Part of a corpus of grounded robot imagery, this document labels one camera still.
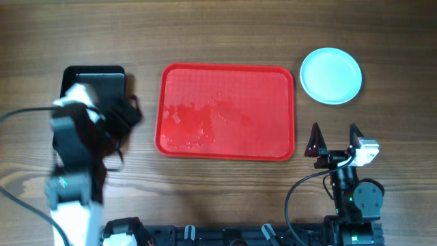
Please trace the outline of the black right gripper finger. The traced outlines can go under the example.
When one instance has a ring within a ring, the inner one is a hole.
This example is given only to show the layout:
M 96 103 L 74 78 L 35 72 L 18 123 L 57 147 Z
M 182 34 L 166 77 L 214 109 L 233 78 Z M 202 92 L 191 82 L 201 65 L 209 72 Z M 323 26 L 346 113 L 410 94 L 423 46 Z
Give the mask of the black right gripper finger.
M 319 157 L 327 155 L 327 147 L 322 136 L 322 132 L 317 122 L 315 122 L 311 129 L 311 136 L 307 147 L 305 149 L 306 157 Z
M 361 147 L 360 140 L 363 137 L 363 134 L 358 129 L 357 125 L 355 123 L 352 123 L 350 125 L 350 143 L 349 143 L 349 149 L 357 149 Z

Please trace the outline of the light blue plate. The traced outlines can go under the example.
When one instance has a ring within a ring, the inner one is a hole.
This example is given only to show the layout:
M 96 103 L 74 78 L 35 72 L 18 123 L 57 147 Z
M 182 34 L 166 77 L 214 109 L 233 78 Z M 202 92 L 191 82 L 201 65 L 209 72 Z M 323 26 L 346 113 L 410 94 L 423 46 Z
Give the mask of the light blue plate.
M 312 51 L 303 59 L 299 72 L 306 93 L 325 105 L 351 101 L 361 90 L 363 75 L 349 53 L 333 47 Z

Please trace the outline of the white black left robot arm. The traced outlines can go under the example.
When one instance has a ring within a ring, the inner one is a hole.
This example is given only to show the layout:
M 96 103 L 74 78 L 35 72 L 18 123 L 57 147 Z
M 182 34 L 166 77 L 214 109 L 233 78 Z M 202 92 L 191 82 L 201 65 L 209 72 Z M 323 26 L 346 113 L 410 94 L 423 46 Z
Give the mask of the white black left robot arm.
M 51 114 L 53 147 L 61 159 L 45 184 L 57 244 L 101 245 L 106 156 L 142 118 L 136 96 L 87 105 L 74 100 Z

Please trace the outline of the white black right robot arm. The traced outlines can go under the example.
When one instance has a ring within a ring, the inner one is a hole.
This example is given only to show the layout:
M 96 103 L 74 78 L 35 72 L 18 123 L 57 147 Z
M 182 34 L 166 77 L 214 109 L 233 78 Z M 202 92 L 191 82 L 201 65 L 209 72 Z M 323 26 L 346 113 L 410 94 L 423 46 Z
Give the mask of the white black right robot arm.
M 306 157 L 315 157 L 316 169 L 329 171 L 331 197 L 336 214 L 324 218 L 323 245 L 384 245 L 378 223 L 384 201 L 384 187 L 371 178 L 360 179 L 357 169 L 371 163 L 379 153 L 379 143 L 364 137 L 350 125 L 350 145 L 346 150 L 329 150 L 317 123 L 313 124 Z

